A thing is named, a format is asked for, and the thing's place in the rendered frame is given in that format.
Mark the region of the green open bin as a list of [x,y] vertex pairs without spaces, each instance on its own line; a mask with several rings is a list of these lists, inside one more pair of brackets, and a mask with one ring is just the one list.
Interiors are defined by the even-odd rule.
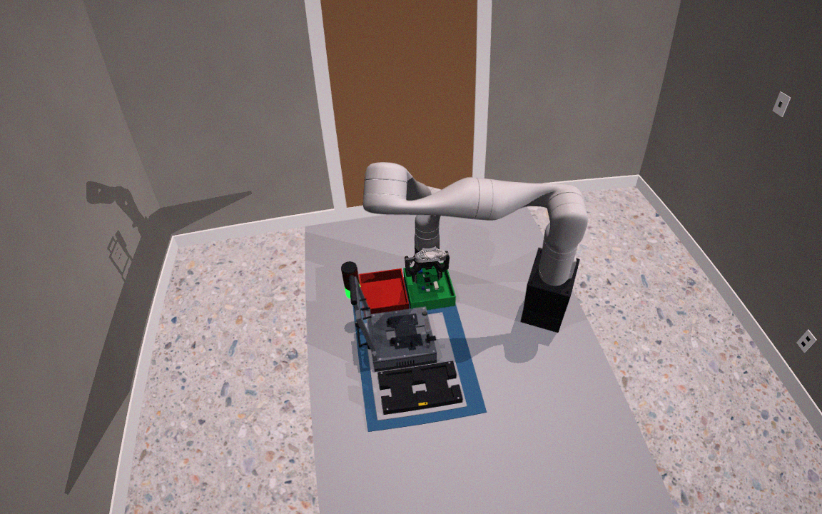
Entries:
[[431,310],[440,307],[455,306],[456,296],[448,270],[444,270],[441,280],[438,280],[442,291],[429,293],[420,293],[417,284],[413,282],[411,274],[407,276],[407,269],[402,268],[402,272],[404,272],[410,308],[425,307],[427,310]]

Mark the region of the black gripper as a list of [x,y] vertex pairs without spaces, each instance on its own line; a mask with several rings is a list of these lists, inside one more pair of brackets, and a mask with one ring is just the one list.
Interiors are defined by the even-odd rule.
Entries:
[[[437,277],[438,280],[442,278],[442,272],[444,270],[448,270],[448,261],[450,261],[450,255],[448,255],[448,251],[446,251],[446,260],[443,261],[441,266],[439,261],[425,261],[424,263],[418,263],[415,261],[415,255],[411,258],[405,256],[405,269],[407,269],[407,276],[411,274],[413,282],[417,283],[417,273],[420,272],[422,268],[432,267],[434,266],[437,269]],[[410,268],[411,264],[415,262],[413,268]]]

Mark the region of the red bin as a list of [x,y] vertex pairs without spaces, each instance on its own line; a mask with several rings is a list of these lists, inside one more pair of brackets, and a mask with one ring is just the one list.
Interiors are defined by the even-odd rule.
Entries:
[[[409,309],[402,268],[359,274],[371,313]],[[378,307],[379,306],[379,307]]]

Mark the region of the green circuit board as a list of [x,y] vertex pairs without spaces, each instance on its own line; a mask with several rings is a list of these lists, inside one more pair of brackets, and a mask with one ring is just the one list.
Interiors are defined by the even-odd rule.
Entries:
[[442,291],[440,287],[440,282],[438,282],[436,268],[426,267],[422,268],[420,272],[417,273],[417,288],[420,293],[427,293],[433,291]]

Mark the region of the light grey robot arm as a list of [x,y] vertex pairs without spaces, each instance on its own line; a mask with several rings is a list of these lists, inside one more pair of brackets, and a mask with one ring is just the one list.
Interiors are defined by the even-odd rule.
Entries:
[[588,224],[583,195],[575,186],[463,178],[441,190],[418,183],[396,163],[372,163],[365,172],[363,209],[416,215],[418,263],[446,260],[446,251],[438,248],[440,216],[493,221],[523,207],[547,208],[550,223],[544,232],[539,277],[546,284],[560,286],[573,277],[575,253]]

